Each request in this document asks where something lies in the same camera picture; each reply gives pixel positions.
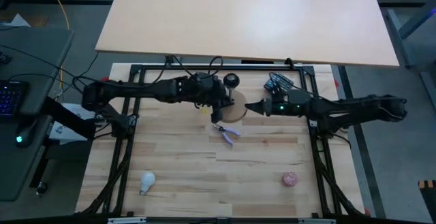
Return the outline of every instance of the round wooden disc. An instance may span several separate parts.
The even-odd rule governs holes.
[[[247,109],[245,107],[247,99],[245,98],[244,94],[238,91],[233,91],[232,99],[234,100],[233,106],[228,106],[221,109],[223,112],[222,121],[225,123],[235,123],[242,119],[247,113]]]

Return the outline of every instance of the keyboard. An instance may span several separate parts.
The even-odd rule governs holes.
[[[0,118],[13,118],[20,112],[28,82],[0,80]]]

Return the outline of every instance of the wooden table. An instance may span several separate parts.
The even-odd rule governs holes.
[[[110,78],[127,80],[130,66],[114,64]],[[320,95],[337,99],[330,66],[317,65],[315,70]],[[154,80],[158,73],[147,71],[146,82]],[[227,73],[221,71],[219,76]],[[267,71],[235,73],[240,77],[237,90],[245,94],[248,102],[267,95],[263,88]],[[282,73],[300,84],[298,73]],[[185,74],[165,71],[162,78]],[[111,104],[121,111],[123,99],[114,99]],[[248,111],[243,120],[227,125],[242,133],[234,138],[231,148],[212,128],[210,116],[192,103],[141,99],[140,115],[123,212],[134,211],[136,216],[147,217],[310,217],[312,212],[321,212],[304,117],[265,117]],[[114,144],[111,137],[94,141],[77,211],[88,207],[106,184]],[[363,211],[349,145],[335,138],[330,140],[330,150],[338,185]],[[154,172],[157,180],[147,195],[141,196],[140,177],[147,170]],[[281,175],[286,171],[298,174],[295,187],[281,184]],[[332,209],[330,190],[326,190]],[[116,194],[114,190],[112,206]]]
[[[96,50],[399,65],[377,0],[114,0]]]

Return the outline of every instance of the desk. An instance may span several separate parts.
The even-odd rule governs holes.
[[[114,0],[96,50],[399,65],[377,0]]]
[[[110,78],[126,81],[130,67],[131,64],[114,64]],[[315,70],[320,95],[337,99],[330,66],[319,65]],[[267,71],[233,72],[240,77],[237,90],[245,94],[248,102],[268,95],[263,88]],[[146,82],[154,80],[158,73],[159,70],[146,71]],[[223,78],[227,73],[220,71],[218,76]],[[162,79],[185,74],[168,70]],[[295,72],[282,74],[300,85]],[[111,104],[120,112],[123,100],[114,99]],[[134,211],[136,216],[146,217],[310,217],[313,212],[320,213],[304,117],[265,117],[248,111],[243,120],[227,125],[242,133],[234,138],[235,145],[230,148],[212,128],[210,117],[192,103],[166,104],[141,99],[139,113],[124,214]],[[106,184],[114,145],[115,139],[110,137],[94,141],[77,211],[87,208]],[[330,140],[330,150],[338,185],[355,207],[363,211],[349,145],[335,138]],[[147,170],[155,173],[157,181],[147,196],[141,196],[140,177]],[[281,184],[285,171],[298,174],[299,183],[295,187]],[[114,190],[112,207],[116,194]]]
[[[17,28],[0,31],[0,44],[35,55],[57,67],[63,63],[71,45],[73,33],[60,29]],[[45,74],[56,77],[57,69],[14,50],[0,46],[0,51],[13,59],[7,65],[0,65],[0,79],[7,80],[15,74]],[[41,76],[21,76],[16,80],[29,82],[29,90],[20,113],[37,115],[52,87],[53,79]],[[29,170],[44,141],[51,117],[38,119],[32,145],[26,149],[15,146],[18,120],[0,120],[0,201],[14,201],[25,183]]]

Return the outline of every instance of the white light bulb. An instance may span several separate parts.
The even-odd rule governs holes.
[[[141,191],[139,194],[145,195],[151,185],[155,184],[156,176],[152,172],[145,172],[141,177]]]

